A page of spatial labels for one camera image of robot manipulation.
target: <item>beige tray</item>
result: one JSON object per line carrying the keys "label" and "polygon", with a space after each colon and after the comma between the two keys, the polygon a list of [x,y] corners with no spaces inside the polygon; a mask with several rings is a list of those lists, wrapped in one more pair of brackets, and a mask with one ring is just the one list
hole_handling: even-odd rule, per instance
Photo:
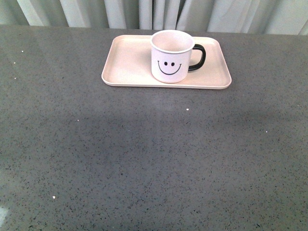
{"label": "beige tray", "polygon": [[[122,35],[111,45],[105,67],[103,81],[111,86],[224,89],[231,84],[231,76],[219,43],[212,38],[194,37],[195,43],[206,50],[205,64],[178,83],[167,84],[156,80],[151,73],[150,37],[145,35]],[[190,65],[196,64],[201,52],[194,50]]]}

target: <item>black mug handle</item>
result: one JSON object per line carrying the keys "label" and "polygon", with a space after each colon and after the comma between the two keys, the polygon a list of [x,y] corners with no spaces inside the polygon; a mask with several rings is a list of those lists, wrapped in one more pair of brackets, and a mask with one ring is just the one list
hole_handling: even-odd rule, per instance
{"label": "black mug handle", "polygon": [[191,65],[189,66],[188,68],[188,71],[195,71],[195,70],[198,70],[200,67],[202,67],[202,65],[204,64],[205,62],[205,57],[206,57],[206,52],[205,52],[205,49],[202,45],[200,44],[195,44],[195,46],[192,48],[193,50],[199,50],[202,52],[202,57],[201,57],[201,60],[200,62],[198,62],[197,64],[195,65]]}

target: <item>mug rim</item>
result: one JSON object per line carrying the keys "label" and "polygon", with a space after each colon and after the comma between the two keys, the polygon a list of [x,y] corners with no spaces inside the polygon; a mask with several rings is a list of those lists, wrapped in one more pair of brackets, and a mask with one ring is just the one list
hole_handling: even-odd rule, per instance
{"label": "mug rim", "polygon": [[[166,33],[166,32],[172,32],[172,33],[178,33],[178,34],[185,35],[185,36],[189,37],[189,39],[190,39],[191,42],[192,42],[192,45],[191,45],[189,48],[187,48],[187,49],[185,49],[185,50],[181,50],[181,51],[168,51],[168,50],[164,50],[164,49],[161,49],[161,48],[157,47],[157,46],[153,43],[153,38],[154,38],[155,36],[159,35],[159,34]],[[195,45],[195,42],[194,42],[193,37],[192,37],[190,34],[184,32],[184,31],[180,31],[180,30],[161,30],[161,31],[158,31],[158,32],[154,33],[154,34],[151,36],[150,42],[151,42],[152,47],[154,47],[155,49],[157,49],[157,50],[159,50],[159,51],[161,51],[161,52],[163,52],[163,53],[168,53],[168,54],[181,54],[181,53],[185,53],[185,52],[188,52],[188,51],[190,51],[191,49],[193,49],[193,47],[194,47],[194,45]]]}

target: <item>white mug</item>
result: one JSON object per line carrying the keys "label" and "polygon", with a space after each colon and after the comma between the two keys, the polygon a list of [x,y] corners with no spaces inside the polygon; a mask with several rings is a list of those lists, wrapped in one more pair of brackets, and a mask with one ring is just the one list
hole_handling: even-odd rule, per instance
{"label": "white mug", "polygon": [[[179,30],[162,30],[151,36],[152,74],[164,83],[177,83],[185,79],[188,71],[202,67],[206,52],[203,46],[195,44],[193,37]],[[189,66],[192,51],[200,50],[199,63]]]}

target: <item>curtain fold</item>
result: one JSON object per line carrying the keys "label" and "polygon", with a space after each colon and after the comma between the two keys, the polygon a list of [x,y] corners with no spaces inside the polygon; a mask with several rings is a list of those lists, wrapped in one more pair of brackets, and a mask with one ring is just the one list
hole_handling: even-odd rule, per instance
{"label": "curtain fold", "polygon": [[0,24],[308,35],[308,0],[0,0]]}

